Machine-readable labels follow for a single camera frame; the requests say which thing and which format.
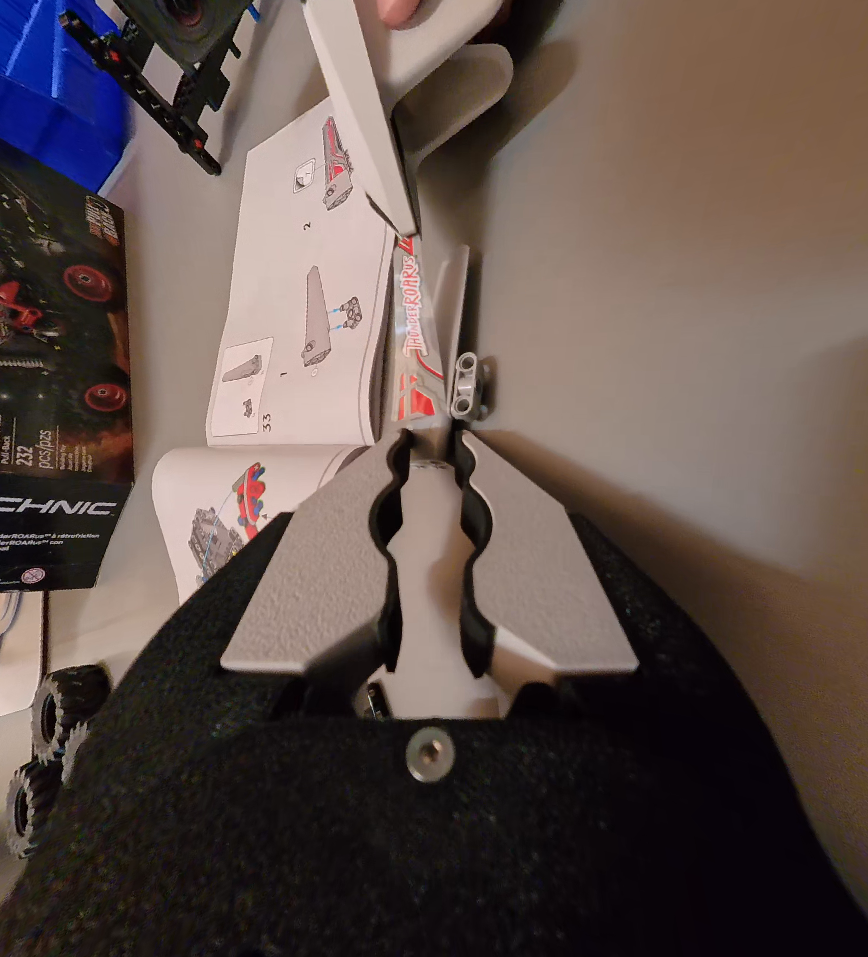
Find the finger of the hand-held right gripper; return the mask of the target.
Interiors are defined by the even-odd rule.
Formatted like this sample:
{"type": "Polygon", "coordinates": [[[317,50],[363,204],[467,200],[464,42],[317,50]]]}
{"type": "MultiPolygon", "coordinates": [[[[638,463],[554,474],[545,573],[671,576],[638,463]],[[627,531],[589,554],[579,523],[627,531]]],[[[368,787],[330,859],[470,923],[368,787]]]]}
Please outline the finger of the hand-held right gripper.
{"type": "Polygon", "coordinates": [[[404,164],[382,94],[388,28],[377,2],[307,1],[308,32],[332,99],[335,122],[353,177],[398,235],[418,232],[404,164]]]}
{"type": "Polygon", "coordinates": [[[512,2],[490,2],[491,17],[394,109],[404,160],[421,163],[499,102],[513,78],[512,56],[496,43],[512,2]]]}

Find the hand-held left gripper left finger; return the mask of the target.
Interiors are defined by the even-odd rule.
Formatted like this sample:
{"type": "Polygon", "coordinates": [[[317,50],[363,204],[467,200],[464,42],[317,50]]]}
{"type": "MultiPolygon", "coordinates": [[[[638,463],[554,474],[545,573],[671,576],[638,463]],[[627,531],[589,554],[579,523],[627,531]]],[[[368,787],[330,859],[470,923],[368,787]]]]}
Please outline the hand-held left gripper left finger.
{"type": "Polygon", "coordinates": [[[413,435],[396,430],[305,499],[221,657],[231,672],[372,676],[403,639],[397,563],[413,435]]]}

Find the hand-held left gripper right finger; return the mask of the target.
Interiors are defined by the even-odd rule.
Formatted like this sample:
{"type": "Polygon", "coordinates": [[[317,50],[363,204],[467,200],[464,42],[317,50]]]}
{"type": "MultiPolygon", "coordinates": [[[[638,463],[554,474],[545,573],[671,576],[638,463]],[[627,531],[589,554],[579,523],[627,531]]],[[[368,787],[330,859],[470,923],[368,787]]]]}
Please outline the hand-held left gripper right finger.
{"type": "Polygon", "coordinates": [[[461,648],[473,676],[561,682],[634,673],[637,655],[565,507],[473,432],[457,434],[461,648]]]}

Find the grey toy brick panel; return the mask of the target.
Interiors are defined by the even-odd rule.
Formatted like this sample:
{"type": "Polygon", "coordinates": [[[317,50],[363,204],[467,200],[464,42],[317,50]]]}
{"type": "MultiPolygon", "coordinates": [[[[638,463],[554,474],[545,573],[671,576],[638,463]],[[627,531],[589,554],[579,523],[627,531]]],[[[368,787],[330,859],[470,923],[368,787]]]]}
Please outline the grey toy brick panel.
{"type": "MultiPolygon", "coordinates": [[[[406,429],[384,412],[384,431],[406,429]]],[[[460,605],[472,546],[461,528],[462,493],[449,461],[455,420],[432,441],[413,435],[402,490],[403,526],[389,545],[397,563],[403,640],[396,670],[378,679],[395,717],[497,719],[506,699],[464,661],[460,605]]]]}

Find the small grey connector brick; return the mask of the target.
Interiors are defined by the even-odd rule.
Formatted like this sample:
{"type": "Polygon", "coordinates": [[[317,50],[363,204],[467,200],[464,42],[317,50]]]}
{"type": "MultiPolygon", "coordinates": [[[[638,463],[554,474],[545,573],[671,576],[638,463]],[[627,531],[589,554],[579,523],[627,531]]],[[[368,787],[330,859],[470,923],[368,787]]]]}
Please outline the small grey connector brick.
{"type": "Polygon", "coordinates": [[[463,352],[456,358],[449,401],[454,420],[473,423],[488,416],[493,377],[491,361],[475,352],[463,352]]]}

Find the clear sticker with red print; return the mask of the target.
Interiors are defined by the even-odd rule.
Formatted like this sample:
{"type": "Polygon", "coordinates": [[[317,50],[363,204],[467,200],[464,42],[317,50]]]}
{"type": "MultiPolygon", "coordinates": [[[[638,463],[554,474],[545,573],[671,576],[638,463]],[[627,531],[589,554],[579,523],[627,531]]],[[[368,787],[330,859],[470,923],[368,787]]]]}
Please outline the clear sticker with red print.
{"type": "Polygon", "coordinates": [[[394,245],[385,415],[396,427],[437,441],[451,424],[470,250],[457,246],[430,285],[422,249],[418,236],[394,245]]]}

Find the white desk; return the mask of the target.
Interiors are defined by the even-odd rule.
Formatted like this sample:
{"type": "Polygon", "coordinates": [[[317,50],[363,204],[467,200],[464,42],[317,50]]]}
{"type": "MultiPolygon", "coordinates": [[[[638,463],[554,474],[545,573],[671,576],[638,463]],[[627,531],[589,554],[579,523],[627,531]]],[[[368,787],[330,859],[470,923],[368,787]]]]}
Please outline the white desk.
{"type": "Polygon", "coordinates": [[[868,911],[868,2],[515,2],[420,169],[485,439],[715,640],[868,911]]]}

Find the open instruction booklet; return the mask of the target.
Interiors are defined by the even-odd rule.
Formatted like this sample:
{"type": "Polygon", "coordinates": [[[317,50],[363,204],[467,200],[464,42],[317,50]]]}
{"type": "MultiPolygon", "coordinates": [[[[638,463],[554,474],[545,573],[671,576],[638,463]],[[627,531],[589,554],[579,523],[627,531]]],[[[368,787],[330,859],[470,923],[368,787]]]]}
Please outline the open instruction booklet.
{"type": "Polygon", "coordinates": [[[377,439],[395,233],[347,139],[328,98],[248,153],[206,444],[153,470],[179,604],[377,439]]]}

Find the black toy brick chassis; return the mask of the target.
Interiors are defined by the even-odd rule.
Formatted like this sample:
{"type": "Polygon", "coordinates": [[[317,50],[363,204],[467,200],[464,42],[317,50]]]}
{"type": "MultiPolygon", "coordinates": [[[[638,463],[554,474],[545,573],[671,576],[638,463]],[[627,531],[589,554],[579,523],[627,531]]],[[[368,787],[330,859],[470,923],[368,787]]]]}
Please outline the black toy brick chassis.
{"type": "Polygon", "coordinates": [[[235,34],[245,13],[260,19],[249,1],[118,1],[126,15],[120,30],[98,33],[73,9],[58,17],[65,34],[85,51],[93,65],[166,132],[179,151],[211,176],[222,167],[206,150],[200,124],[205,108],[218,112],[229,89],[223,66],[228,54],[239,58],[235,34]],[[144,76],[155,48],[180,67],[174,97],[165,99],[144,76]]]}

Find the black knobby toy tyre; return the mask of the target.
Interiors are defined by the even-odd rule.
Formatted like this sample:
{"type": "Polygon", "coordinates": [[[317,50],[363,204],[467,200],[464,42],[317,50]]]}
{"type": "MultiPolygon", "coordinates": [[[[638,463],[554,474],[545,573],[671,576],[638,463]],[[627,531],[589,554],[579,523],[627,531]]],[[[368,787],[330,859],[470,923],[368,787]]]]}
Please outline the black knobby toy tyre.
{"type": "Polygon", "coordinates": [[[42,764],[61,759],[73,728],[98,713],[111,688],[109,672],[99,663],[47,673],[31,706],[33,757],[42,764]]]}
{"type": "Polygon", "coordinates": [[[63,758],[33,759],[11,776],[6,794],[6,845],[19,859],[33,857],[45,840],[53,809],[67,784],[63,758]]]}

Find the blue plastic bin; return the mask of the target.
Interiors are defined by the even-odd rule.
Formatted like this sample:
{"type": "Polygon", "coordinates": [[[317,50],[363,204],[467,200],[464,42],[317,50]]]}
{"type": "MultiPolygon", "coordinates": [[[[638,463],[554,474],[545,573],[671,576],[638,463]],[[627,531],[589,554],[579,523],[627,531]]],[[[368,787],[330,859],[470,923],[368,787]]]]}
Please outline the blue plastic bin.
{"type": "Polygon", "coordinates": [[[132,137],[131,110],[63,31],[68,10],[99,35],[125,20],[115,2],[0,1],[0,138],[97,192],[132,137]]]}

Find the dark toy set box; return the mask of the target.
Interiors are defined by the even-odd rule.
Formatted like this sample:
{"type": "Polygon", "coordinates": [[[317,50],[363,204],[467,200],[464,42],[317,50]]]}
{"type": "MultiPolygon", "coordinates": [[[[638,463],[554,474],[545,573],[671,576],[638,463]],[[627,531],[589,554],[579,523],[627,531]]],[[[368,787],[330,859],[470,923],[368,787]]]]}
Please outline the dark toy set box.
{"type": "Polygon", "coordinates": [[[0,592],[93,587],[132,491],[125,238],[0,139],[0,592]]]}

